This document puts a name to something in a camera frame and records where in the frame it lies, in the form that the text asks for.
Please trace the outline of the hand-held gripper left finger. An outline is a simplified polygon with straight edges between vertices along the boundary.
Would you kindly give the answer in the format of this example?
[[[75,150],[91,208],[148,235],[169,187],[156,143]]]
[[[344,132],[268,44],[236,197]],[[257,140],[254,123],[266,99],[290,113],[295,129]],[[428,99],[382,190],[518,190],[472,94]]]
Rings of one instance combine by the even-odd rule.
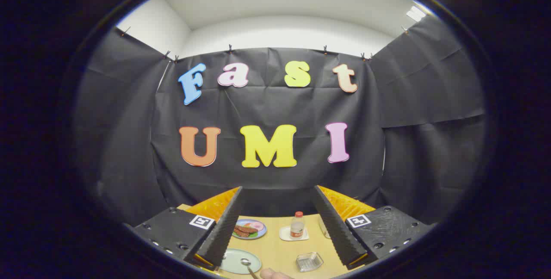
[[[132,232],[173,259],[214,270],[222,264],[244,206],[242,190],[229,189],[186,210],[169,207]]]

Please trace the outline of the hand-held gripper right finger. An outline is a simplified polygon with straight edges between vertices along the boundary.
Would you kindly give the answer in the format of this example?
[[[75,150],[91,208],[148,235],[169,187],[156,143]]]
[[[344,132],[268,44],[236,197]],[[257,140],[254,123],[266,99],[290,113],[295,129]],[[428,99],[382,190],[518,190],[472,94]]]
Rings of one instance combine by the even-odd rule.
[[[375,209],[323,186],[315,186],[312,197],[339,259],[349,270],[398,253],[432,229],[396,207]]]

